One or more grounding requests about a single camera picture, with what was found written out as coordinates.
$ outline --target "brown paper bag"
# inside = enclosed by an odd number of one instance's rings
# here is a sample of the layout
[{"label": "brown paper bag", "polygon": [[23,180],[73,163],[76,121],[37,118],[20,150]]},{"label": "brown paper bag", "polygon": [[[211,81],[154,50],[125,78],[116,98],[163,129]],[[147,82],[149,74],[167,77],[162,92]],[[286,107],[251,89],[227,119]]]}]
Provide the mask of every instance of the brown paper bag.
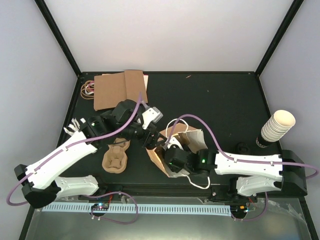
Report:
[{"label": "brown paper bag", "polygon": [[[189,126],[188,131],[186,131],[186,125],[178,123],[175,126],[173,137],[176,138],[181,144],[186,144],[193,153],[196,153],[200,149],[207,149],[207,145],[204,139],[204,133],[201,129],[196,129]],[[170,134],[172,126],[168,128],[168,134]],[[166,134],[166,130],[160,132],[162,135]],[[169,178],[177,178],[183,175],[188,175],[189,173],[182,170],[178,173],[172,172],[169,167],[165,164],[165,160],[162,156],[162,147],[158,146],[152,150],[146,150],[151,161]]]}]

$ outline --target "stack of paper cups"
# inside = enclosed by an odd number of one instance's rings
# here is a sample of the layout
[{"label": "stack of paper cups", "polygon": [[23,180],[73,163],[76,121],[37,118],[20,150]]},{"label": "stack of paper cups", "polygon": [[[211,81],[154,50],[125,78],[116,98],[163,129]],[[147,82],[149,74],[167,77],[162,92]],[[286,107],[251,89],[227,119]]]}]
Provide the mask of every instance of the stack of paper cups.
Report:
[{"label": "stack of paper cups", "polygon": [[266,148],[281,139],[294,125],[295,117],[288,111],[276,111],[261,129],[255,142],[260,148]]}]

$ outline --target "metal edge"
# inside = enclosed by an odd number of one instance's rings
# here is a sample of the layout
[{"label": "metal edge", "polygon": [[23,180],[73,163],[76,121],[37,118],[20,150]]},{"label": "metal edge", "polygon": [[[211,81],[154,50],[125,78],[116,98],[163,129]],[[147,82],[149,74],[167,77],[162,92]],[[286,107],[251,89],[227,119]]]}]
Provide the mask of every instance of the metal edge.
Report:
[{"label": "metal edge", "polygon": [[312,240],[319,240],[319,236],[317,234],[314,221],[312,220],[312,217],[310,215],[310,211],[309,211],[306,199],[304,197],[301,197],[301,198],[299,198],[299,202],[300,202],[300,206],[301,206],[303,216],[306,221],[306,225],[308,227],[311,239]]},{"label": "metal edge", "polygon": [[62,36],[62,34],[58,28],[58,25],[56,24],[53,16],[51,15],[51,12],[50,12],[48,6],[46,5],[44,0],[34,0],[34,1],[37,4],[40,12],[42,13],[46,23],[50,27],[55,39],[57,40],[58,44],[60,45],[66,59],[69,61],[75,75],[77,77],[79,77],[81,75],[80,68],[78,67],[78,64],[77,64],[74,56],[72,55],[64,37]]},{"label": "metal edge", "polygon": [[27,233],[28,233],[28,230],[29,230],[29,227],[30,227],[30,224],[31,224],[31,219],[34,215],[34,212],[35,212],[35,209],[30,206],[29,207],[29,210],[28,210],[28,213],[25,217],[25,221],[24,221],[24,224],[22,226],[22,230],[21,230],[21,233],[20,233],[20,236],[19,236],[19,240],[25,240],[26,237],[27,237]]},{"label": "metal edge", "polygon": [[280,43],[282,37],[286,33],[288,27],[290,26],[292,20],[294,19],[296,13],[298,12],[298,10],[303,2],[304,2],[304,0],[294,0],[292,2],[288,12],[284,16],[278,30],[276,31],[269,47],[267,48],[259,66],[257,67],[257,69],[255,71],[255,74],[257,76],[260,76],[262,74],[263,70],[265,69],[265,67],[267,66],[270,58],[272,57],[272,54],[276,50],[278,44]]}]

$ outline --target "purple cable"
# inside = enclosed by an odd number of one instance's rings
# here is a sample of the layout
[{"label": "purple cable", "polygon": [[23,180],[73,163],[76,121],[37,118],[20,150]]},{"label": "purple cable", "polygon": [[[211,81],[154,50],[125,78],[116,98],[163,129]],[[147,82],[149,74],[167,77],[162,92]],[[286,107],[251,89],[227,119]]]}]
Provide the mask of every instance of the purple cable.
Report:
[{"label": "purple cable", "polygon": [[[133,203],[135,205],[134,218],[131,221],[117,221],[117,220],[113,220],[113,219],[110,219],[110,218],[107,218],[107,217],[100,217],[100,218],[104,219],[104,220],[107,220],[107,221],[110,221],[110,222],[113,222],[113,223],[116,223],[116,224],[127,225],[127,224],[134,223],[138,219],[138,204],[137,204],[136,200],[131,195],[129,195],[128,193],[125,193],[125,192],[122,192],[122,191],[113,191],[113,192],[108,192],[108,193],[100,195],[100,196],[88,196],[88,195],[84,195],[84,196],[86,196],[87,198],[90,198],[90,199],[98,199],[98,198],[106,197],[106,196],[113,195],[113,194],[125,195],[125,196],[129,197],[133,201]],[[91,210],[91,213],[90,213],[91,216],[94,217],[94,218],[99,218],[98,216],[94,216],[94,210],[95,210],[95,208]]]},{"label": "purple cable", "polygon": [[[119,129],[111,132],[111,133],[108,133],[108,134],[105,134],[105,135],[102,135],[102,136],[96,136],[96,137],[92,137],[92,138],[88,138],[88,139],[84,139],[84,140],[80,140],[80,141],[76,141],[76,142],[73,142],[71,144],[69,144],[68,146],[66,146],[66,148],[70,148],[74,145],[77,145],[77,144],[81,144],[81,143],[87,143],[87,142],[92,142],[92,141],[96,141],[96,140],[101,140],[101,139],[106,139],[106,138],[109,138],[109,137],[112,137],[118,133],[120,133],[123,129],[125,129],[130,123],[131,121],[135,118],[137,112],[138,112],[138,108],[139,108],[139,105],[142,101],[142,95],[141,95],[141,92],[139,94],[139,99],[138,101],[136,102],[136,105],[135,105],[135,108],[132,112],[132,115],[129,117],[128,121],[126,121],[126,123],[120,127]],[[55,156],[57,156],[58,154],[62,153],[64,150],[60,149],[59,151],[55,152],[54,154],[52,154],[51,156],[49,156],[45,161],[43,161],[41,164],[39,164],[39,166],[37,166],[34,171],[38,171],[43,165],[45,165],[47,162],[49,162],[51,159],[53,159]],[[27,204],[28,202],[27,201],[24,201],[24,202],[19,202],[19,203],[14,203],[14,202],[11,202],[10,201],[10,198],[12,196],[12,194],[14,193],[14,191],[19,187],[20,184],[22,184],[26,179],[28,179],[31,175],[33,174],[32,173],[29,173],[28,175],[26,175],[25,177],[23,177],[20,181],[18,181],[18,183],[10,190],[9,194],[7,195],[6,197],[6,203],[10,206],[21,206],[21,205],[24,205],[24,204]]]},{"label": "purple cable", "polygon": [[[210,133],[210,135],[211,135],[211,137],[212,137],[212,139],[213,139],[216,147],[218,148],[219,152],[220,152],[224,157],[226,157],[227,159],[232,160],[232,161],[235,160],[233,157],[228,156],[228,155],[221,149],[221,147],[220,147],[220,145],[219,145],[219,143],[218,143],[218,141],[217,141],[217,139],[216,139],[216,136],[214,135],[214,133],[212,132],[212,130],[210,129],[210,127],[208,126],[208,124],[206,124],[206,122],[203,121],[200,117],[198,117],[198,116],[196,116],[196,115],[192,115],[192,114],[184,114],[184,115],[178,117],[178,118],[175,120],[175,122],[174,122],[174,124],[173,124],[173,126],[172,126],[172,128],[171,128],[171,132],[170,132],[170,134],[169,134],[169,137],[167,138],[167,141],[166,141],[166,143],[165,143],[165,145],[164,145],[164,148],[169,144],[169,140],[171,139],[171,137],[172,137],[172,135],[173,135],[173,133],[174,133],[175,127],[176,127],[177,123],[179,122],[179,120],[182,119],[182,118],[185,118],[185,117],[190,117],[190,118],[197,119],[200,123],[202,123],[202,124],[205,126],[205,128],[209,131],[209,133]],[[269,161],[254,161],[254,160],[244,160],[244,159],[237,159],[237,161],[238,161],[238,162],[241,162],[241,163],[248,163],[248,164],[271,164],[271,162],[269,162]],[[319,171],[320,171],[319,168],[317,168],[316,166],[312,166],[312,165],[304,164],[304,163],[283,162],[283,161],[282,161],[282,162],[273,162],[273,164],[274,164],[274,165],[298,166],[298,167],[310,168],[310,169],[315,170],[315,172],[314,172],[313,174],[307,176],[306,179],[311,179],[311,178],[317,176],[317,175],[319,174]]]},{"label": "purple cable", "polygon": [[265,192],[265,205],[264,205],[264,209],[263,211],[258,215],[258,216],[255,216],[253,218],[250,218],[250,219],[240,219],[240,218],[236,218],[232,213],[231,213],[231,217],[234,219],[234,220],[239,220],[241,222],[250,222],[250,221],[255,221],[255,220],[258,220],[259,218],[261,218],[268,210],[268,195],[267,193]]}]

